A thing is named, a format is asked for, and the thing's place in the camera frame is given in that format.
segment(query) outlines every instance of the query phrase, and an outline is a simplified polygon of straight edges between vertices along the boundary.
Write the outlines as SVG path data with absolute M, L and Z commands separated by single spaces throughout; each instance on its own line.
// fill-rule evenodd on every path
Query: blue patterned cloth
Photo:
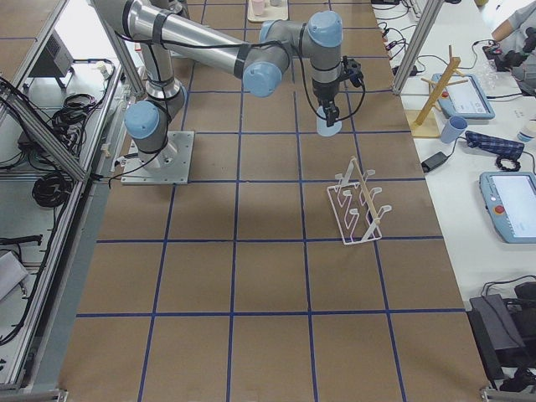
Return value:
M 494 153 L 499 157 L 505 157 L 514 161 L 517 161 L 521 157 L 523 149 L 525 149 L 525 145 L 521 142 L 490 137 L 474 131 L 466 131 L 465 136 L 467 145 L 470 148 L 480 148 L 484 151 Z

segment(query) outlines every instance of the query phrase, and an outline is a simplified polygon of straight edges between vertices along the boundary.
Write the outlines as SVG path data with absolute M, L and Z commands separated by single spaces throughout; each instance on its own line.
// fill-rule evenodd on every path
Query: electronic equipment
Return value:
M 432 75 L 438 82 L 441 74 Z M 459 116 L 465 119 L 491 120 L 495 111 L 487 100 L 484 90 L 473 74 L 466 74 L 461 80 L 467 82 L 449 85 L 441 94 L 438 102 L 446 117 Z
M 536 243 L 536 176 L 528 172 L 483 173 L 480 190 L 504 241 Z
M 52 32 L 43 52 L 35 62 L 35 66 L 29 74 L 30 78 L 65 77 L 73 64 L 73 56 L 65 47 L 64 42 L 56 31 Z

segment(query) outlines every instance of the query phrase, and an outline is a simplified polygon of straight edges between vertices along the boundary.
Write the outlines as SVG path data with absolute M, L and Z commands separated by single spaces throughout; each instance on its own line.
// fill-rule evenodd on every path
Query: power adapter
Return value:
M 431 172 L 432 170 L 438 168 L 443 163 L 445 163 L 448 158 L 449 157 L 443 152 L 438 152 L 420 164 L 422 166 L 422 171 L 424 173 Z

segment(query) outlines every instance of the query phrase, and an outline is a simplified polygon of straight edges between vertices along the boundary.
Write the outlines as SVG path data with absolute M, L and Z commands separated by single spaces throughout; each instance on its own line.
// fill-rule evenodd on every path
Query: white cup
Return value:
M 254 15 L 262 15 L 265 11 L 265 0 L 251 0 Z

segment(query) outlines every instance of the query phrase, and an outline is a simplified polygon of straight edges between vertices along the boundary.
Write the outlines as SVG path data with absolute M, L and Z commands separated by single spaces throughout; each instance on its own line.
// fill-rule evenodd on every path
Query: blue cup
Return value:
M 446 121 L 439 139 L 448 144 L 456 140 L 467 129 L 467 121 L 463 117 L 453 116 Z

